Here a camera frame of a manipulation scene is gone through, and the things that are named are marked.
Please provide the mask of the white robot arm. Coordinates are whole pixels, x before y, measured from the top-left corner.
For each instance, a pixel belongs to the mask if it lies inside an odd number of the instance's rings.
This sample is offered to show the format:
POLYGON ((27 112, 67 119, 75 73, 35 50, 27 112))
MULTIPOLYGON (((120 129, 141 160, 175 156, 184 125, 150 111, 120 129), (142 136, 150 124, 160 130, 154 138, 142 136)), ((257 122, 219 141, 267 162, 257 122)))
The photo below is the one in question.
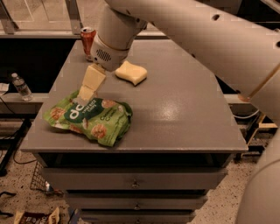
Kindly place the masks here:
POLYGON ((116 70, 152 24, 280 125, 280 34, 196 0, 105 0, 90 48, 116 70))

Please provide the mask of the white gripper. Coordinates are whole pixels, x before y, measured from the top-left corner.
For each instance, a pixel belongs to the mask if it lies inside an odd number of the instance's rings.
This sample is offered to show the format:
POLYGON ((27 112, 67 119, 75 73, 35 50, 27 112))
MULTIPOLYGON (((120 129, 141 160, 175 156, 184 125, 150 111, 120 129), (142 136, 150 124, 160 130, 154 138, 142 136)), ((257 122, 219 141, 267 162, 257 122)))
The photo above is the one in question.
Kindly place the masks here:
POLYGON ((95 64, 87 67, 78 96, 74 100, 86 106, 95 98, 98 88, 106 79, 105 70, 115 71, 128 57, 130 48, 130 39, 117 36, 105 38, 101 34, 96 34, 90 50, 95 64))

